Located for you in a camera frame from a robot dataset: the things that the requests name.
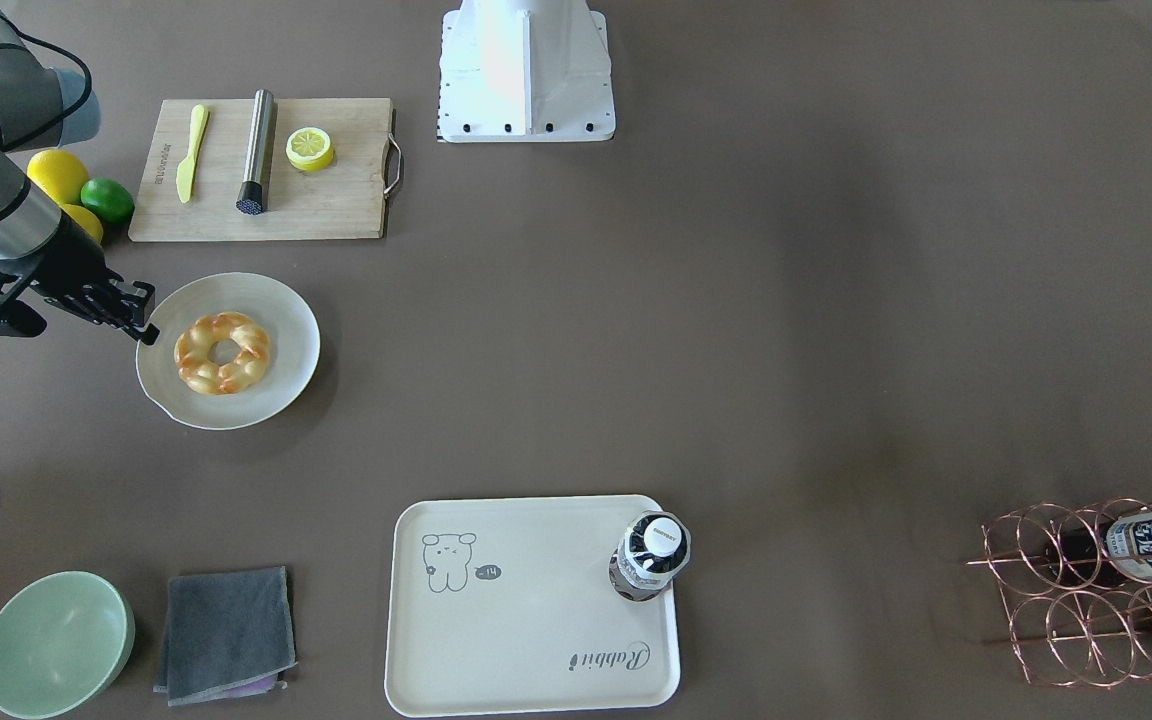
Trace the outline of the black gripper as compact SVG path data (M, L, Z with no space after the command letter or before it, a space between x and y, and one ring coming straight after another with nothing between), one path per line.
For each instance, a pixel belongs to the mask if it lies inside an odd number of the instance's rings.
M147 323L156 286L124 282L109 270L100 247L81 232L59 232L23 258L0 259L0 336L36 338L46 320L22 300L38 293L51 306L96 325L109 325L141 344L154 346L160 329Z

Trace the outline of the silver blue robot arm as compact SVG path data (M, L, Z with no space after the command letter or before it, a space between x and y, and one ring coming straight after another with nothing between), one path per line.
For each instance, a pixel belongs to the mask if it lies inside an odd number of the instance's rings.
M36 44L0 9L0 336L36 338L45 331L41 314L20 297L32 290L51 306L152 344L159 336L147 323L154 287L128 283L109 270L91 234L10 158L14 151L99 132L88 65L45 67L32 53Z

